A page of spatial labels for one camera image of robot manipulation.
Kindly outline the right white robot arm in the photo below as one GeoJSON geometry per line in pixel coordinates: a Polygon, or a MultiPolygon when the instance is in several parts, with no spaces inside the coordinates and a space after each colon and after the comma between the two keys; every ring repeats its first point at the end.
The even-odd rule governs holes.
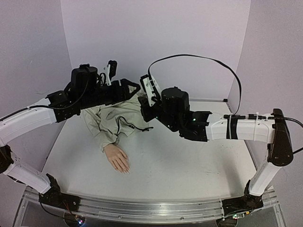
{"type": "Polygon", "coordinates": [[[278,171],[294,158],[286,118],[282,110],[271,114],[233,115],[211,111],[191,111],[189,96],[177,87],[167,88],[160,97],[138,97],[143,119],[157,119],[180,137],[198,142],[211,140],[248,140],[267,144],[265,160],[245,187],[241,197],[225,199],[225,216],[250,212],[263,207],[262,195],[278,171]]]}

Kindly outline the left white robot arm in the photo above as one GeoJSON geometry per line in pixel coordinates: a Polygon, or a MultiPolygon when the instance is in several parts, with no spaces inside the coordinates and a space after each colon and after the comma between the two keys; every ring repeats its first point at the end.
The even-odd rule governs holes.
{"type": "Polygon", "coordinates": [[[31,106],[0,119],[0,172],[40,194],[53,206],[61,206],[64,196],[54,177],[24,164],[8,143],[45,125],[63,122],[81,111],[99,105],[113,105],[131,99],[140,85],[127,79],[112,80],[117,62],[109,61],[102,72],[89,64],[71,71],[71,80],[64,90],[53,92],[31,106]]]}

